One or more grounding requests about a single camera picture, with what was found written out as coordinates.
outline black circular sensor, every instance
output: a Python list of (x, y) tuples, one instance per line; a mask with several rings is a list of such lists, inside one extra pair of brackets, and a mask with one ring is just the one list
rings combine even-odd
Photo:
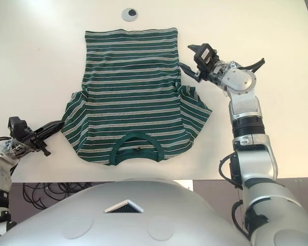
[(129, 14), (130, 16), (135, 16), (137, 13), (136, 13), (136, 11), (135, 11), (134, 9), (130, 9), (129, 12), (128, 12), (128, 14)]

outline white table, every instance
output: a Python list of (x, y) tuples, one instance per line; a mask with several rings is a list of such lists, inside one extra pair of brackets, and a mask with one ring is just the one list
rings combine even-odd
[[(127, 23), (125, 8), (139, 17)], [(250, 65), (262, 57), (257, 74), (266, 132), (279, 177), (308, 177), (308, 12), (303, 0), (0, 0), (0, 136), (9, 116), (32, 129), (61, 119), (71, 93), (81, 88), (85, 30), (179, 30), (180, 61), (195, 69), (189, 44), (210, 43), (221, 59)], [(160, 163), (131, 159), (118, 166), (77, 157), (59, 133), (42, 153), (22, 159), (14, 182), (108, 181), (132, 177), (220, 179), (218, 162), (232, 152), (228, 98), (206, 82), (183, 75), (213, 109), (208, 123), (186, 153)]]

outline green striped shirt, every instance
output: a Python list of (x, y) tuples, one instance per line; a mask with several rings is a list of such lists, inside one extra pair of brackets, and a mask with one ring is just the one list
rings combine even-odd
[(211, 110), (182, 86), (177, 29), (85, 34), (82, 90), (67, 104), (63, 134), (86, 161), (169, 159), (192, 147)]

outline round object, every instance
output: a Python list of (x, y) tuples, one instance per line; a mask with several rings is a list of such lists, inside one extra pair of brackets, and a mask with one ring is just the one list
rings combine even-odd
[(138, 17), (138, 13), (136, 9), (133, 8), (127, 8), (122, 11), (121, 17), (126, 22), (133, 22)]
[(173, 236), (174, 226), (170, 219), (157, 216), (149, 221), (147, 231), (153, 239), (157, 241), (166, 241)]
[(67, 223), (63, 235), (67, 239), (76, 239), (85, 235), (92, 227), (93, 220), (89, 217), (75, 218)]

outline vent grille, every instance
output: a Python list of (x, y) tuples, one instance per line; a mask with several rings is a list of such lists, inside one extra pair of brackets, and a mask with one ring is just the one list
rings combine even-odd
[(130, 206), (129, 204), (120, 207), (119, 209), (115, 209), (109, 213), (140, 213), (138, 210)]
[(144, 210), (130, 200), (121, 201), (104, 211), (105, 213), (143, 213)]

